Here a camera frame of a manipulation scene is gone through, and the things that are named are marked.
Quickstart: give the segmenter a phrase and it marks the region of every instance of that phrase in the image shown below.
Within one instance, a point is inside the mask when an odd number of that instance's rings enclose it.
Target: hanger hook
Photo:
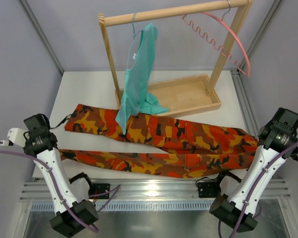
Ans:
[[[134,31],[134,37],[136,37],[136,31],[135,31],[135,26],[134,26],[134,21],[135,21],[135,16],[136,16],[136,12],[133,15],[133,21],[131,22],[131,24],[133,25],[133,31]]]
[[[229,10],[228,10],[226,13],[224,13],[224,15],[222,16],[222,21],[223,21],[223,19],[224,19],[224,16],[225,16],[226,14],[228,14],[228,13],[229,13],[229,11],[230,11],[230,8],[231,8],[230,1],[229,1],[229,0],[227,0],[227,2],[228,2],[228,4],[229,4]]]

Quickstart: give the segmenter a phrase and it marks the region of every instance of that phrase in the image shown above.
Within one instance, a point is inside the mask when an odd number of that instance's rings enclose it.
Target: black bracket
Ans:
[[[110,183],[93,183],[95,194],[101,194],[110,190]],[[109,194],[99,196],[98,199],[109,199]]]
[[[197,185],[199,198],[216,198],[219,194],[215,182],[199,182]]]

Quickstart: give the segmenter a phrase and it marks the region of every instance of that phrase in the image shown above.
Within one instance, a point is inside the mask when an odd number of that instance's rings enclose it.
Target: orange camouflage fabric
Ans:
[[[139,113],[129,118],[123,135],[115,121],[117,112],[79,104],[65,130],[151,145],[168,154],[60,150],[62,159],[110,170],[184,179],[247,169],[254,159],[258,141],[242,129]]]

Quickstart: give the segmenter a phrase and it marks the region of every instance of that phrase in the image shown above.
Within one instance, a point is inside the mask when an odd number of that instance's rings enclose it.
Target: wooden tray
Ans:
[[[149,84],[148,91],[158,98],[162,107],[169,108],[169,112],[159,116],[182,117],[220,108],[221,101],[215,90],[210,96],[206,93],[208,82],[209,77],[201,74]],[[116,99],[119,108],[117,91]]]

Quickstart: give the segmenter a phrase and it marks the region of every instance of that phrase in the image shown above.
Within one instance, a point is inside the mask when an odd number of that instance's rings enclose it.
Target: pink hanger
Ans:
[[[239,63],[238,69],[239,69],[243,74],[245,74],[247,77],[249,77],[249,76],[250,76],[250,62],[249,62],[249,59],[248,59],[246,50],[245,50],[243,44],[241,43],[241,41],[239,40],[238,36],[237,36],[237,35],[233,32],[233,30],[232,30],[228,25],[226,25],[226,23],[223,21],[223,19],[224,19],[224,15],[227,14],[227,13],[225,13],[225,14],[223,15],[222,19],[219,19],[217,16],[214,16],[213,14],[211,14],[211,13],[209,13],[209,12],[201,12],[201,13],[202,13],[202,14],[205,14],[205,15],[207,15],[207,16],[210,16],[211,18],[213,18],[213,19],[215,19],[216,21],[218,21],[218,22],[219,22],[223,27],[225,27],[225,28],[229,31],[229,33],[235,38],[235,40],[236,40],[238,46],[240,47],[240,49],[242,50],[242,53],[243,53],[243,55],[244,55],[244,58],[245,58],[245,61],[246,61],[246,65],[247,65],[247,73],[245,73],[245,72],[240,68],[240,66],[241,66],[241,62],[240,62],[239,60],[236,60],[235,62],[232,61],[232,54],[231,54],[231,53],[228,53],[227,55],[225,55],[225,54],[223,53],[223,51],[224,51],[224,47],[223,47],[222,45],[220,45],[218,48],[215,46],[215,44],[216,44],[216,40],[215,40],[214,38],[212,38],[211,41],[208,40],[209,35],[208,35],[207,32],[204,32],[204,34],[201,35],[201,28],[200,28],[199,26],[198,26],[196,29],[194,29],[194,21],[190,21],[190,22],[188,22],[187,20],[185,20],[185,17],[186,17],[187,15],[184,15],[184,16],[182,17],[182,19],[185,21],[185,23],[187,23],[188,26],[192,26],[192,29],[193,29],[195,32],[199,32],[199,36],[201,36],[202,38],[205,38],[205,37],[206,37],[205,39],[206,39],[206,41],[207,41],[209,44],[212,44],[212,42],[213,42],[213,47],[214,47],[217,51],[219,51],[219,50],[221,49],[221,54],[222,54],[224,57],[226,57],[226,56],[229,57],[228,59],[229,59],[229,61],[230,61],[233,65]]]

